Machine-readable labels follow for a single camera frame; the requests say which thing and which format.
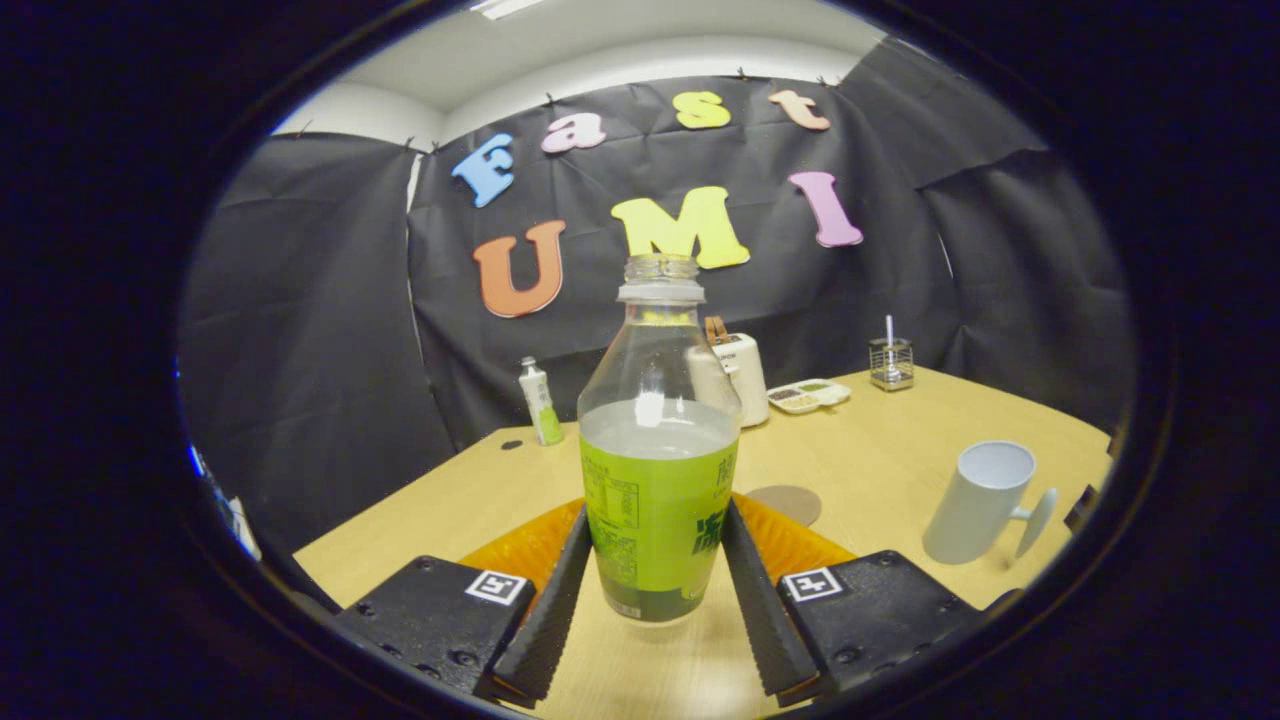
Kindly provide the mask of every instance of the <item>screw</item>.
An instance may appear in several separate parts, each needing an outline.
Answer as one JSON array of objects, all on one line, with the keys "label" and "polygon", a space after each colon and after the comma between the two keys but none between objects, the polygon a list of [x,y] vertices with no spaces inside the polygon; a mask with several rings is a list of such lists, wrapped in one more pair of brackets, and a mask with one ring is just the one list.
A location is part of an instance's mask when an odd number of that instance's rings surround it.
[{"label": "screw", "polygon": [[863,655],[861,648],[846,647],[836,653],[836,662],[841,665],[849,665],[850,662],[858,660]]}]

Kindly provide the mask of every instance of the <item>tan coaster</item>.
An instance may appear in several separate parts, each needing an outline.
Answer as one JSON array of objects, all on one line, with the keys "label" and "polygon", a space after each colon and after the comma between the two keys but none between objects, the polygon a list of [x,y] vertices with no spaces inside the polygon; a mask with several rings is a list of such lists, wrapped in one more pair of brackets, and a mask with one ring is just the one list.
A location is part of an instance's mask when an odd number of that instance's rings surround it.
[{"label": "tan coaster", "polygon": [[782,512],[801,525],[812,525],[822,515],[822,500],[812,489],[799,486],[769,486],[746,493]]}]

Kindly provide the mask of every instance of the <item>metal utensil holder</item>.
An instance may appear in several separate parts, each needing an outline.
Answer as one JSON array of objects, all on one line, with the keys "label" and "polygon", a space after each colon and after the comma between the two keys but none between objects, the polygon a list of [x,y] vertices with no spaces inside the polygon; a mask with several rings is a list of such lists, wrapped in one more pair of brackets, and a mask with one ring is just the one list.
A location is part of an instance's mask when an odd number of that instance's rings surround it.
[{"label": "metal utensil holder", "polygon": [[870,342],[872,384],[892,392],[915,384],[915,361],[911,356],[911,341],[896,337],[890,345],[887,338]]}]

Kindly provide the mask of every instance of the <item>white tube with green cap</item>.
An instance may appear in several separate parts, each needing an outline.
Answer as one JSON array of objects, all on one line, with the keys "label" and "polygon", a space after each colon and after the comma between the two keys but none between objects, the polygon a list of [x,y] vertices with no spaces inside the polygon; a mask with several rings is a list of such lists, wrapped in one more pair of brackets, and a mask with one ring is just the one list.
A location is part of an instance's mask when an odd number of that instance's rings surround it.
[{"label": "white tube with green cap", "polygon": [[520,361],[525,370],[520,374],[520,389],[525,391],[529,404],[529,416],[534,423],[534,433],[540,445],[556,445],[564,439],[559,418],[552,406],[552,393],[547,387],[547,373],[538,368],[538,361],[525,357]]}]

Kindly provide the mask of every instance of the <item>black fabric backdrop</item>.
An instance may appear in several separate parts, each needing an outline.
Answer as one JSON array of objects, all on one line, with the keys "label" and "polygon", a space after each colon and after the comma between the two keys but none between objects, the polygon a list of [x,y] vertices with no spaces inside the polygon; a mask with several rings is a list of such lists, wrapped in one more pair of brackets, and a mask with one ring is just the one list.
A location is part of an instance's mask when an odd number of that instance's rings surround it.
[{"label": "black fabric backdrop", "polygon": [[404,269],[413,154],[266,142],[209,222],[179,324],[193,442],[288,552],[453,452]]},{"label": "black fabric backdrop", "polygon": [[[808,131],[768,101],[778,90],[832,120]],[[733,115],[687,129],[671,99],[707,90]],[[608,138],[547,155],[552,120],[598,113]],[[515,137],[515,183],[488,206],[449,176],[495,133]],[[823,247],[787,176],[820,170],[865,240]],[[627,258],[613,205],[655,200],[678,214],[695,187],[728,191],[751,252],[705,270],[705,314],[760,342],[771,386],[865,369],[867,341],[893,314],[916,361],[1029,397],[1110,430],[1128,380],[1129,327],[1101,223],[1060,158],[998,102],[918,51],[887,41],[838,88],[739,78],[677,78],[557,100],[442,149],[424,164],[410,213],[410,272],[422,351],[457,447],[526,421],[516,383],[535,355],[562,419],[621,323],[613,302]],[[552,219],[564,284],[545,309],[498,318],[483,305],[471,252],[516,236],[512,278],[538,269],[527,228]]]},{"label": "black fabric backdrop", "polygon": [[[768,101],[788,88],[815,100],[831,129],[805,129]],[[732,120],[685,128],[672,99],[687,91],[718,94]],[[554,119],[584,111],[602,115],[604,143],[540,149]],[[515,182],[476,209],[451,172],[499,132],[515,137]],[[649,197],[675,217],[696,187],[728,191],[751,252],[703,272],[703,313],[759,340],[771,386],[865,369],[867,341],[891,313],[923,366],[1108,432],[1123,407],[1125,299],[1085,193],[998,102],[896,41],[838,87],[677,78],[493,123],[422,156],[406,249],[415,155],[340,136],[269,141],[193,266],[179,347],[192,437],[289,552],[493,429],[527,423],[525,355],[548,372],[559,416],[575,419],[622,320],[628,250],[611,209]],[[836,177],[860,245],[818,245],[813,210],[787,181],[796,172]],[[531,287],[524,237],[547,220],[566,223],[559,295],[526,316],[493,315],[472,251],[515,236],[512,279]]]}]

